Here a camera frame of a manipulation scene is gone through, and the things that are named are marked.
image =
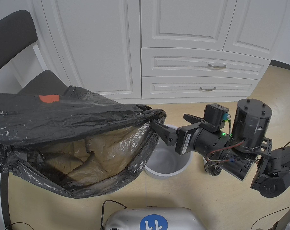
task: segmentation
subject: black bundled bag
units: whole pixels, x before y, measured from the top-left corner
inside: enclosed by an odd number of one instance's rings
[[[71,198],[112,193],[143,170],[162,109],[70,86],[63,96],[0,94],[0,172]]]

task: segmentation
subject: drawer handle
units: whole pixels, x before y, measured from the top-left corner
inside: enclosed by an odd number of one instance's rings
[[[222,69],[222,68],[226,68],[227,66],[226,65],[223,65],[223,66],[213,66],[213,65],[209,64],[209,67]]]
[[[205,90],[205,91],[212,91],[212,90],[216,90],[216,87],[214,87],[213,89],[204,89],[203,87],[199,88],[200,90]]]

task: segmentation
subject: black chair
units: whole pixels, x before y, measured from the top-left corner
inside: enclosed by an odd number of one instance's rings
[[[43,69],[47,69],[35,42],[36,29],[30,13],[19,10],[0,20],[0,69],[19,52],[32,45]],[[64,94],[67,86],[50,70],[43,71],[30,81],[19,94]],[[8,205],[8,173],[0,175],[0,198],[3,222],[11,224]]]

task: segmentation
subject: wooden floor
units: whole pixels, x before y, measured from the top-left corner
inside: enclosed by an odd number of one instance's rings
[[[267,137],[273,139],[273,148],[284,146],[290,140],[290,71],[270,66],[251,95],[262,100],[273,110]],[[235,116],[236,103],[224,102]],[[151,105],[167,113],[166,124],[187,125],[183,114],[203,114],[206,103]],[[260,217],[290,205],[290,188],[276,198],[265,198],[250,189],[256,172],[254,166],[243,182],[225,171],[210,176],[203,170],[203,159],[194,154],[193,161],[181,174],[167,180],[156,180],[144,171],[121,190],[100,197],[70,199],[34,186],[12,174],[9,176],[9,206],[12,222],[23,221],[34,230],[98,230],[101,205],[112,199],[129,208],[151,205],[181,206],[192,211],[210,230],[247,230]],[[105,219],[120,209],[106,204]],[[286,211],[260,220],[253,229],[271,228]],[[29,230],[16,225],[19,230]]]

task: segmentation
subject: blue circular logo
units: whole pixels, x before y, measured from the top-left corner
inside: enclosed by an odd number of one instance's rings
[[[145,216],[140,223],[140,230],[167,230],[167,220],[160,215]]]

